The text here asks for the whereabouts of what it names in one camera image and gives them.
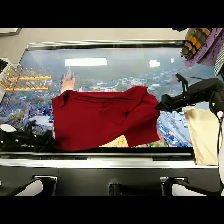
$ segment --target dark red shirt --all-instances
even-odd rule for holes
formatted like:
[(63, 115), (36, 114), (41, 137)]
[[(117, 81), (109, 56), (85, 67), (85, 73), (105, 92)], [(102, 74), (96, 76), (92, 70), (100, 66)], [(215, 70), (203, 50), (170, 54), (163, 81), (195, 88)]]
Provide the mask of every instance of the dark red shirt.
[(67, 90), (52, 99), (55, 138), (62, 150), (84, 150), (104, 145), (120, 135), (129, 147), (159, 140), (160, 111), (147, 87), (125, 92)]

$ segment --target striped fabric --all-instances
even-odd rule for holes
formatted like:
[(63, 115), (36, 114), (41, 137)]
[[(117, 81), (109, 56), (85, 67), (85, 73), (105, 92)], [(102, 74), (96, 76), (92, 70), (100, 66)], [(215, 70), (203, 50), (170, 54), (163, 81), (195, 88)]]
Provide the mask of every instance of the striped fabric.
[(222, 48), (215, 62), (215, 69), (214, 69), (215, 76), (220, 74), (223, 64), (224, 64), (224, 44), (222, 45)]

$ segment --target gray surface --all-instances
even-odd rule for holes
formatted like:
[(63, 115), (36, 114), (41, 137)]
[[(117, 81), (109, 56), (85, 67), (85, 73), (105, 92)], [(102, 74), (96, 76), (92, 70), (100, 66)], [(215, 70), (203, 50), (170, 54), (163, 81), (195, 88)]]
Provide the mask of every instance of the gray surface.
[(129, 187), (159, 187), (160, 177), (188, 177), (191, 186), (218, 191), (218, 169), (54, 169), (0, 166), (2, 186), (18, 187), (33, 175), (58, 177), (56, 195), (108, 195), (110, 183)]

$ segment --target beige cloth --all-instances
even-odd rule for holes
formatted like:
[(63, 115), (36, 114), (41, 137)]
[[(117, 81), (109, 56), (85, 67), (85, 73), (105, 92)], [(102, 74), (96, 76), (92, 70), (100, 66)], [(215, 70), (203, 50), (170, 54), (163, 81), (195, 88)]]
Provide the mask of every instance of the beige cloth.
[(184, 113), (188, 123), (194, 148), (196, 163), (199, 165), (218, 165), (217, 139), (219, 122), (210, 110), (185, 108)]

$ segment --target purple cloth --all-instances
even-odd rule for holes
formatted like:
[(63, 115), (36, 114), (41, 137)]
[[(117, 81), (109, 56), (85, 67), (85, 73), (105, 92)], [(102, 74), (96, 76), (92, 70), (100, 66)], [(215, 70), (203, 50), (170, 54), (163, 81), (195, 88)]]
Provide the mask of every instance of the purple cloth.
[(224, 43), (224, 28), (214, 28), (201, 49), (195, 54), (191, 60), (185, 60), (186, 68), (192, 67), (194, 64), (215, 65), (215, 60)]

